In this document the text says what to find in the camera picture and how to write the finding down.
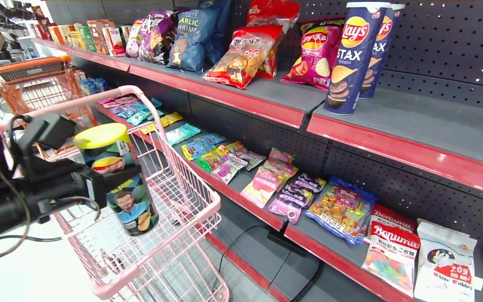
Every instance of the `chip canister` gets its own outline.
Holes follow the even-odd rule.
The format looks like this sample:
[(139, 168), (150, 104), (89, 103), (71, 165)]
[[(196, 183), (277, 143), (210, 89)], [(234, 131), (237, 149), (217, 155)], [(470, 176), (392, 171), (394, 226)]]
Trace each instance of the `chip canister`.
[(376, 36), (389, 2), (349, 2), (337, 61), (324, 101), (324, 109), (350, 115), (357, 105)]
[[(74, 136), (73, 143), (80, 149), (85, 164), (99, 174), (123, 173), (138, 166), (123, 124), (114, 122), (89, 128)], [(121, 177), (121, 185), (106, 194), (107, 204), (128, 235), (143, 235), (158, 222), (144, 175), (137, 169), (131, 174), (124, 172)]]
[(389, 52), (391, 39), (398, 27), (398, 19), (400, 19), (401, 11), (405, 8), (405, 4), (391, 4), (391, 8), (387, 8), (387, 12), (383, 17), (381, 28), (376, 36), (374, 49), (372, 50), (372, 57), (368, 63), (368, 70), (364, 76), (361, 94), (359, 98), (373, 98), (376, 86), (381, 76), (383, 63), (387, 58)]

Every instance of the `red snack bag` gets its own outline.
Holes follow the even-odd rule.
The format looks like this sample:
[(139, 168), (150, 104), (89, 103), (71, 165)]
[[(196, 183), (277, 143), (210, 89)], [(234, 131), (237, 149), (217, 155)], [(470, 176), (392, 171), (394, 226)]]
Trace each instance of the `red snack bag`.
[(203, 79), (245, 89), (267, 58), (281, 31), (280, 25), (236, 29), (228, 51)]
[(282, 80), (327, 90), (331, 79), (330, 70), (335, 65), (342, 38), (343, 25), (343, 17), (302, 24), (301, 57)]
[(282, 34), (277, 38), (266, 61), (258, 67), (257, 75), (273, 78), (277, 73), (277, 47), (284, 35), (299, 18), (300, 5), (288, 0), (253, 0), (247, 14), (247, 26), (278, 24)]

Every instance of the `shopping cart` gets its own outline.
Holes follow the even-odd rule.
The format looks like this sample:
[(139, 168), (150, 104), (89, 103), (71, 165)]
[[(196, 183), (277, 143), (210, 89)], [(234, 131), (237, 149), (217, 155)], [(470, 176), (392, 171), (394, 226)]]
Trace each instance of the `shopping cart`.
[[(70, 57), (46, 57), (0, 66), (0, 94), (15, 115), (83, 97), (70, 66)], [(97, 126), (91, 109), (74, 107), (64, 112), (83, 128)], [(40, 155), (46, 153), (37, 145)]]
[[(29, 115), (65, 112), (125, 94), (136, 94), (159, 121), (156, 109), (136, 86), (121, 86)], [(75, 206), (54, 216), (91, 278), (93, 293), (100, 299), (226, 302), (229, 289), (199, 244), (221, 220), (217, 213), (220, 197), (169, 145), (161, 123), (154, 122), (156, 134), (148, 134), (150, 141), (159, 144), (143, 140), (140, 129), (151, 123), (129, 129), (128, 133), (146, 175), (158, 225), (144, 235), (129, 237), (118, 227), (109, 208), (101, 211), (96, 222), (96, 212), (86, 206)], [(49, 160), (63, 157), (79, 160), (79, 150), (68, 149)]]

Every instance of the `pink shopping cart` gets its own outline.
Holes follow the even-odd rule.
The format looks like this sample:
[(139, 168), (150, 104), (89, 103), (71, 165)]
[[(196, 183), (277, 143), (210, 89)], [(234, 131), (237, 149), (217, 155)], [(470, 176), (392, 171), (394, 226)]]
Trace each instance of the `pink shopping cart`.
[[(169, 145), (156, 109), (139, 88), (121, 86), (28, 114), (65, 112), (125, 94), (138, 96), (157, 121), (154, 123), (160, 146), (143, 140), (140, 129), (150, 123), (129, 129), (128, 133), (147, 176), (159, 224), (140, 237), (129, 237), (121, 227), (113, 227), (118, 222), (109, 208), (104, 208), (94, 221), (95, 211), (75, 206), (55, 214), (64, 237), (91, 278), (93, 293), (102, 300), (226, 302), (229, 289), (200, 245), (221, 221), (217, 213), (220, 197)], [(148, 135), (154, 142), (153, 133)], [(73, 148), (49, 160), (62, 157), (79, 160), (80, 153)]]

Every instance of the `white candy bag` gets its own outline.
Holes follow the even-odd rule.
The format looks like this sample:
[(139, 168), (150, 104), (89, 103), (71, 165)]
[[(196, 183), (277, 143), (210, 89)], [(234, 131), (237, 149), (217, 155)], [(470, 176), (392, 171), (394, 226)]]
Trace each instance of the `white candy bag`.
[(468, 234), (427, 222), (420, 237), (414, 296), (426, 302), (475, 302), (477, 241)]

